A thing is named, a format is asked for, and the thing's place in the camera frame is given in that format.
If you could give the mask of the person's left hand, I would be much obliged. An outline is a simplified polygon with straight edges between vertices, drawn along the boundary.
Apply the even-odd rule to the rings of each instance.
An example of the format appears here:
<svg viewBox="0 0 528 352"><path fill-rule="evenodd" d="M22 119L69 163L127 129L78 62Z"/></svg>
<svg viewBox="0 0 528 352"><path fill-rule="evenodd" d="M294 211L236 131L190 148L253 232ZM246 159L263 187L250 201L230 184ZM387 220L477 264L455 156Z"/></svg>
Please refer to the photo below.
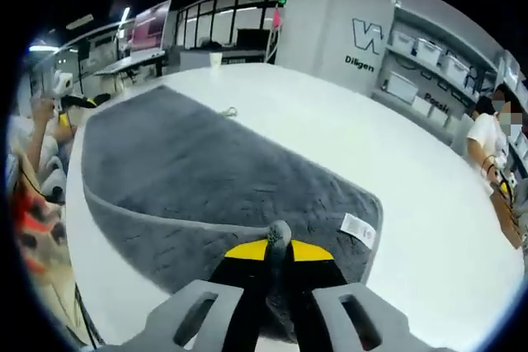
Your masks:
<svg viewBox="0 0 528 352"><path fill-rule="evenodd" d="M31 109L35 125L46 126L54 117L54 101L49 98L35 98Z"/></svg>

